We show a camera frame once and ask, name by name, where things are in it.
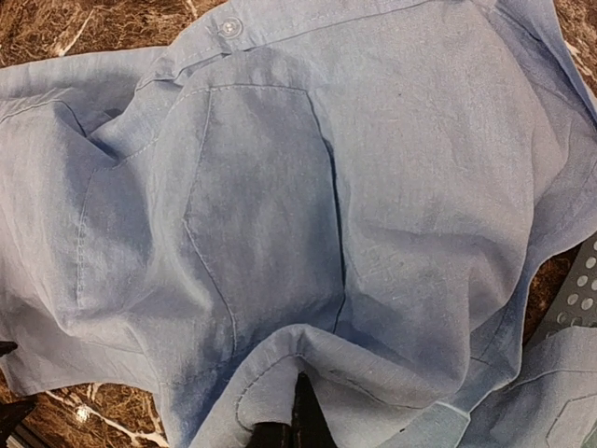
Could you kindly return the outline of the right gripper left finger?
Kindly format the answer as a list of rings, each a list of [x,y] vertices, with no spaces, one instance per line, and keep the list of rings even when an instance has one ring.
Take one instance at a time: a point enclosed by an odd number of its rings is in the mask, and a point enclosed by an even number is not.
[[[35,447],[31,434],[22,428],[22,421],[35,409],[34,399],[23,399],[11,403],[1,403],[1,446]]]

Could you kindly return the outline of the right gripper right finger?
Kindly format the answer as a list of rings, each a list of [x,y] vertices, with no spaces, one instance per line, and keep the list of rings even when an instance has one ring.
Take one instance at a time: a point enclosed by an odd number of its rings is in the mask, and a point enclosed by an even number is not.
[[[337,448],[309,376],[298,375],[291,424],[256,424],[247,448]]]

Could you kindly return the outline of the light blue long sleeve shirt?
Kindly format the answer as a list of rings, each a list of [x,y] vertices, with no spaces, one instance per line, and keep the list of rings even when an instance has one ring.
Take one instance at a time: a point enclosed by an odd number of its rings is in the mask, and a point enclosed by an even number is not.
[[[596,230],[596,100],[550,1],[228,1],[166,47],[1,72],[1,364],[150,391],[173,447],[585,447],[596,328],[522,347]]]

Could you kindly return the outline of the light blue plastic basket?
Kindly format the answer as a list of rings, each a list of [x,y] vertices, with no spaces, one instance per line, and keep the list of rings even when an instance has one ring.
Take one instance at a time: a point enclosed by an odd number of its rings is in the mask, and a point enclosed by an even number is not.
[[[533,347],[562,329],[596,327],[596,234],[580,247],[570,272],[537,330],[527,343]]]

